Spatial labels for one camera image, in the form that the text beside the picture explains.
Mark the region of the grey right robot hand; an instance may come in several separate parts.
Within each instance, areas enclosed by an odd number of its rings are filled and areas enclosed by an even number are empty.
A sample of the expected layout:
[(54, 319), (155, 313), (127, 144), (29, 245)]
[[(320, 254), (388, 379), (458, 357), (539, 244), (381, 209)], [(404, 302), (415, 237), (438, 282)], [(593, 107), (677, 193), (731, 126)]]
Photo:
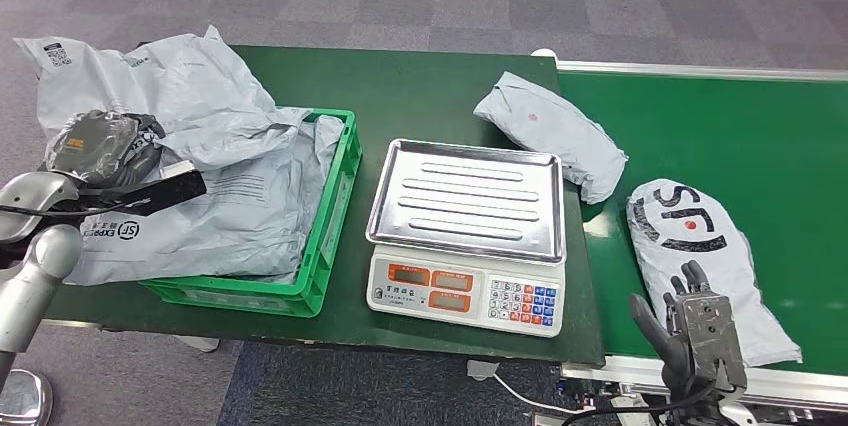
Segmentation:
[(664, 363), (661, 377), (673, 401), (686, 399), (713, 384), (712, 381), (696, 375), (688, 335), (675, 323), (676, 301), (686, 294), (708, 290), (709, 282), (700, 264), (695, 260), (682, 264), (681, 271), (687, 285), (683, 285), (679, 276), (672, 276), (671, 285), (675, 294), (663, 294), (667, 313), (665, 326), (653, 316), (642, 296), (631, 294), (628, 297), (631, 317)]

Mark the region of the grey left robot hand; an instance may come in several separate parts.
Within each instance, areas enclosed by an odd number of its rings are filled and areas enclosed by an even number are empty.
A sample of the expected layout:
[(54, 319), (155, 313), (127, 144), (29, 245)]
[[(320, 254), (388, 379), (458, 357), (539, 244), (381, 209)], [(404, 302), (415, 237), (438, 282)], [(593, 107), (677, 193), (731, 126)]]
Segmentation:
[(159, 164), (166, 136), (155, 116), (91, 110), (77, 113), (48, 141), (43, 169), (91, 189), (141, 183)]

